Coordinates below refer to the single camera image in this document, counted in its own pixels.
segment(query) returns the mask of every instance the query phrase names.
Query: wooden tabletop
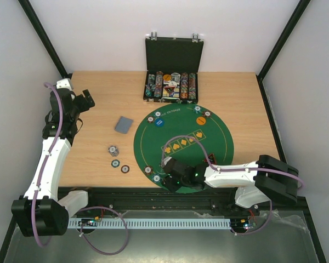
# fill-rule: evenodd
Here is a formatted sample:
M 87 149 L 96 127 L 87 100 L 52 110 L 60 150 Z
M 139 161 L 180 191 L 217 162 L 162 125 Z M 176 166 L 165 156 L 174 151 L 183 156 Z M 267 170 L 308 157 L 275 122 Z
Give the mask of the wooden tabletop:
M 133 140 L 140 122 L 158 102 L 143 102 L 146 72 L 77 71 L 72 83 L 78 95 L 89 89 L 95 107 L 81 114 L 83 128 L 75 136 L 60 186 L 157 187 L 142 173 L 135 160 Z M 254 73 L 198 73 L 198 104 L 212 110 L 228 126 L 234 141 L 233 164 L 278 158 L 277 149 Z M 114 130 L 118 119 L 134 120 L 128 134 Z M 116 145 L 117 159 L 130 172 L 113 168 L 107 149 Z

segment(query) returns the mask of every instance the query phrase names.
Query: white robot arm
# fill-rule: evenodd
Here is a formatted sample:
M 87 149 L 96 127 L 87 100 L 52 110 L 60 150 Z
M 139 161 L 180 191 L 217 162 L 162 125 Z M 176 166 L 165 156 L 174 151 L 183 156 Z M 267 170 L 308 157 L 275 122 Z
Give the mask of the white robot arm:
M 38 194 L 35 218 L 40 236 L 63 235 L 67 230 L 69 218 L 88 204 L 86 191 L 72 191 L 61 200 L 58 200 L 57 196 L 63 165 L 74 137 L 78 133 L 77 121 L 80 120 L 80 113 L 95 106 L 88 90 L 83 91 L 84 96 L 76 96 L 72 90 L 70 79 L 62 79 L 56 84 L 56 92 L 59 95 L 63 112 L 60 112 L 58 100 L 51 92 L 52 110 L 45 117 L 43 149 L 33 181 L 24 196 L 15 200 L 11 206 L 13 216 L 24 236 L 33 236 L 31 208 L 36 190 L 38 190 Z M 60 114 L 63 115 L 61 131 L 53 149 L 49 152 L 58 130 Z
M 162 184 L 172 192 L 182 186 L 196 189 L 204 189 L 206 185 L 212 188 L 237 187 L 235 204 L 243 208 L 270 200 L 281 204 L 295 204 L 297 200 L 297 180 L 258 169 L 271 168 L 294 176 L 298 175 L 298 170 L 267 155 L 261 155 L 258 161 L 240 165 L 205 163 L 190 167 L 172 157 L 166 157 L 163 164 L 168 176 Z

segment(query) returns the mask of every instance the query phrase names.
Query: blue chip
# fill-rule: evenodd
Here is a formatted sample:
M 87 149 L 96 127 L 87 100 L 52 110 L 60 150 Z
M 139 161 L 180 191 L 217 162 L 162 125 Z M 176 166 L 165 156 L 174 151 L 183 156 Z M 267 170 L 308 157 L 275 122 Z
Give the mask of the blue chip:
M 111 162 L 111 165 L 112 165 L 112 167 L 116 168 L 116 167 L 120 166 L 120 162 L 119 162 L 119 160 L 113 160 Z
M 161 182 L 162 181 L 162 178 L 160 177 L 159 174 L 154 174 L 152 176 L 152 180 L 153 180 L 153 182 Z
M 163 119 L 157 119 L 157 120 L 155 120 L 155 125 L 157 126 L 157 127 L 162 127 L 163 125 L 165 124 L 165 122 L 164 122 L 164 120 Z

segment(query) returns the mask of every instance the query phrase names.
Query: poker table mat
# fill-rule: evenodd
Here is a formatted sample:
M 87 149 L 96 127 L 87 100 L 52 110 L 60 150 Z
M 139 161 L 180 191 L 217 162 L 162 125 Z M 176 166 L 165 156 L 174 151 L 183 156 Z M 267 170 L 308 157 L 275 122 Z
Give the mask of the poker table mat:
M 229 129 L 224 122 L 209 109 L 201 107 L 201 112 L 196 113 L 194 104 L 169 104 L 150 112 L 139 124 L 134 137 L 134 154 L 138 166 L 144 176 L 166 189 L 162 184 L 162 178 L 166 177 L 160 166 L 163 147 L 172 137 L 188 135 L 195 137 L 210 155 L 214 154 L 219 165 L 229 165 L 234 155 L 234 143 Z M 204 117 L 203 112 L 209 111 L 210 117 Z M 165 149 L 166 156 L 171 156 L 190 166 L 202 163 L 205 156 L 200 146 L 193 140 L 179 138 L 169 144 Z M 146 175 L 145 167 L 151 166 L 152 173 Z M 154 182 L 154 175 L 161 177 L 159 182 Z M 181 187 L 177 193 L 193 193 L 199 190 Z

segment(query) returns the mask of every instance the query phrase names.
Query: orange chip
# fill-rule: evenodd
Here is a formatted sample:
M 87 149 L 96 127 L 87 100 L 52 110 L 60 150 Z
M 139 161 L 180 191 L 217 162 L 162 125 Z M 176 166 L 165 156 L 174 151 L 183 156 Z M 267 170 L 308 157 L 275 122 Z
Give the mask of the orange chip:
M 163 76 L 163 80 L 164 81 L 171 81 L 171 76 L 166 74 L 166 75 Z
M 198 125 L 204 125 L 206 123 L 206 119 L 204 117 L 199 117 L 196 119 L 196 123 Z

